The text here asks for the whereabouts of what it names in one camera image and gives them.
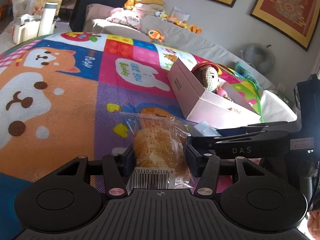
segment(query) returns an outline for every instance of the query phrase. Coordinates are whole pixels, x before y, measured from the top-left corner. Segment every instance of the black aquarium stand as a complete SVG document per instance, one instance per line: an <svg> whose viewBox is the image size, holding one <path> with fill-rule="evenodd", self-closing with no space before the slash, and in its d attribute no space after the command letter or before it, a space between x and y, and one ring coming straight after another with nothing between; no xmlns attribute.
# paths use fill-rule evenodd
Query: black aquarium stand
<svg viewBox="0 0 320 240"><path fill-rule="evenodd" d="M82 32L85 22L87 5L99 3L110 7L123 7L127 0L77 0L69 26L73 32Z"/></svg>

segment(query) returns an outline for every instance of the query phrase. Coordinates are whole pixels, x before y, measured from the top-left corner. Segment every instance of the black robotic device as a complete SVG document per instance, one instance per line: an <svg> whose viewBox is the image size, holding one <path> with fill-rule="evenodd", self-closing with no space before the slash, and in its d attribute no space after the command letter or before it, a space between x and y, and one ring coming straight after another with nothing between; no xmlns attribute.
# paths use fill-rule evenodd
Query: black robotic device
<svg viewBox="0 0 320 240"><path fill-rule="evenodd" d="M308 174L297 170L305 167L290 160L308 154L313 163L308 168L318 168L318 131L307 125L319 122L319 82L311 77L296 87L298 111L307 113L304 107L312 107L301 115L298 132L277 130L283 123L276 123L243 128L248 132L244 135L191 138L186 160L192 174L201 177L193 194L189 189L134 189L128 195L122 177L135 166L132 146L101 161L86 156L71 160L18 194L14 209L24 229L15 239L307 239L297 226L316 199L319 179L306 187ZM292 140L311 136L314 147L290 150ZM199 154L198 149L207 152ZM259 157L294 163L298 179L291 167L282 171L273 166L286 177L281 179L248 159ZM103 175L105 194L90 186L91 175ZM219 175L232 175L234 184L217 194Z"/></svg>

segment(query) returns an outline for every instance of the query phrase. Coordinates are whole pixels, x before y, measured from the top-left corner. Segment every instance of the red plaid pattern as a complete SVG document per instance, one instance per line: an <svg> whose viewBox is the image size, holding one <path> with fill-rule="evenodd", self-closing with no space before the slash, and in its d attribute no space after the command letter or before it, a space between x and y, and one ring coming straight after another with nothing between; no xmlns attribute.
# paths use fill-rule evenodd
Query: red plaid pattern
<svg viewBox="0 0 320 240"><path fill-rule="evenodd" d="M7 67L16 59L22 57L28 50L30 50L34 45L36 45L41 40L31 41L26 45L23 45L21 48L15 50L14 52L10 53L9 55L5 56L0 60L0 67Z"/></svg>

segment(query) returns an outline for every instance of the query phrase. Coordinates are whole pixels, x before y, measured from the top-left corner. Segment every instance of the white tumbler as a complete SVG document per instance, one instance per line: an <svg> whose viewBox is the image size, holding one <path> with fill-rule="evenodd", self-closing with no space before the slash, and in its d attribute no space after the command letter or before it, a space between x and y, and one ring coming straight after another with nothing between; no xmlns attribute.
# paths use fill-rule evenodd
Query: white tumbler
<svg viewBox="0 0 320 240"><path fill-rule="evenodd" d="M48 2L45 4L44 10L41 16L38 36L50 34L51 26L57 11L57 7L58 7L57 3Z"/></svg>

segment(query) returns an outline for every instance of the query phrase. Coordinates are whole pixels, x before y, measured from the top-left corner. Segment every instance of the red hat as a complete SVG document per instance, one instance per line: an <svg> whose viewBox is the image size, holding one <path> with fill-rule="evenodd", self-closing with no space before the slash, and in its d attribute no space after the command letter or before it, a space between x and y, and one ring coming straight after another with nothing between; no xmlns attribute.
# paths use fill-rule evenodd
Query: red hat
<svg viewBox="0 0 320 240"><path fill-rule="evenodd" d="M194 66L194 68L191 70L191 72L193 73L194 71L196 71L198 68L205 66L205 65L211 65L212 67L215 68L215 70L219 73L219 66L215 63L212 62L203 62L203 63L198 63L197 65Z"/></svg>

